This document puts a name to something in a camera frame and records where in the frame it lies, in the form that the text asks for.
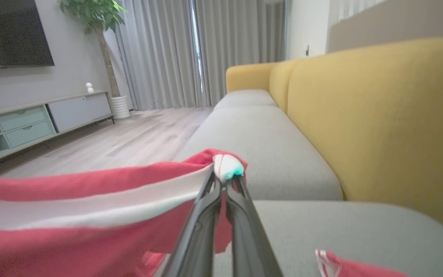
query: white stripe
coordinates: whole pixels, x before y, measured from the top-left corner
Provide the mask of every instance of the white stripe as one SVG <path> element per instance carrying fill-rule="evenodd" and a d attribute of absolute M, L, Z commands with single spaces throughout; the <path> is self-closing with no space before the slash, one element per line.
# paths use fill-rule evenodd
<path fill-rule="evenodd" d="M 326 274 L 324 273 L 324 269 L 322 268 L 322 264 L 323 263 L 322 263 L 322 259 L 319 256 L 319 250 L 318 249 L 315 250 L 315 256 L 317 258 L 317 265 L 319 267 L 320 275 L 322 277 L 326 277 Z"/>
<path fill-rule="evenodd" d="M 0 201 L 0 230 L 111 227 L 151 219 L 196 198 L 211 166 L 115 193 L 66 200 Z"/>
<path fill-rule="evenodd" d="M 327 259 L 327 254 L 325 250 L 321 250 L 320 251 L 320 255 L 322 256 L 322 258 L 325 260 L 326 263 L 331 263 L 328 259 Z"/>

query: white cabinet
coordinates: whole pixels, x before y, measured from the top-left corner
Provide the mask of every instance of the white cabinet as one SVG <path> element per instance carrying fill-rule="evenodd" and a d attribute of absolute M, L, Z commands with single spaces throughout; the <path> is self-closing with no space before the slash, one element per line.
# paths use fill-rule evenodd
<path fill-rule="evenodd" d="M 111 115 L 105 93 L 94 93 L 48 104 L 58 133 Z"/>
<path fill-rule="evenodd" d="M 64 132 L 93 120 L 88 111 L 85 96 L 53 102 L 48 105 L 58 132 Z"/>
<path fill-rule="evenodd" d="M 109 101 L 105 93 L 86 96 L 88 112 L 92 116 L 92 120 L 110 115 Z"/>

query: small white figurine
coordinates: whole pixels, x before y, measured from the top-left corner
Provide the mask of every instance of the small white figurine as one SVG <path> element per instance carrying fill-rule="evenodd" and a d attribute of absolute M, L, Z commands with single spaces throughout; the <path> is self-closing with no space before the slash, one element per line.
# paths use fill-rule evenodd
<path fill-rule="evenodd" d="M 92 83 L 86 83 L 86 86 L 87 86 L 88 93 L 92 93 L 93 92 L 93 85 L 92 85 Z"/>

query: tv stand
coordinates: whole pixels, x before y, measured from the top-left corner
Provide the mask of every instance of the tv stand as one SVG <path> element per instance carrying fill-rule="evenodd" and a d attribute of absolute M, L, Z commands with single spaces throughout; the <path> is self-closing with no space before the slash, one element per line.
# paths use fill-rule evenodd
<path fill-rule="evenodd" d="M 115 123 L 105 91 L 0 111 L 0 159 L 105 119 Z"/>

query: sofa cushion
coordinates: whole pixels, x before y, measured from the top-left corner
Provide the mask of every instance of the sofa cushion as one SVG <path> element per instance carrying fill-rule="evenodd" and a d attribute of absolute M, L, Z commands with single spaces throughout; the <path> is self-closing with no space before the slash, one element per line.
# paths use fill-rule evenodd
<path fill-rule="evenodd" d="M 443 38 L 304 59 L 287 114 L 348 200 L 411 207 L 443 223 Z"/>
<path fill-rule="evenodd" d="M 278 107 L 214 110 L 174 160 L 204 149 L 232 152 L 248 162 L 253 199 L 343 199 L 332 170 Z"/>
<path fill-rule="evenodd" d="M 443 276 L 443 226 L 419 212 L 355 202 L 254 204 L 285 277 L 320 277 L 315 249 L 411 277 Z M 215 255 L 214 277 L 231 276 L 229 245 Z"/>
<path fill-rule="evenodd" d="M 278 107 L 286 113 L 288 104 L 288 84 L 293 68 L 300 60 L 286 61 L 276 64 L 269 75 L 269 94 Z"/>
<path fill-rule="evenodd" d="M 215 109 L 262 105 L 276 106 L 276 103 L 267 91 L 262 89 L 248 89 L 228 93 L 218 102 Z"/>

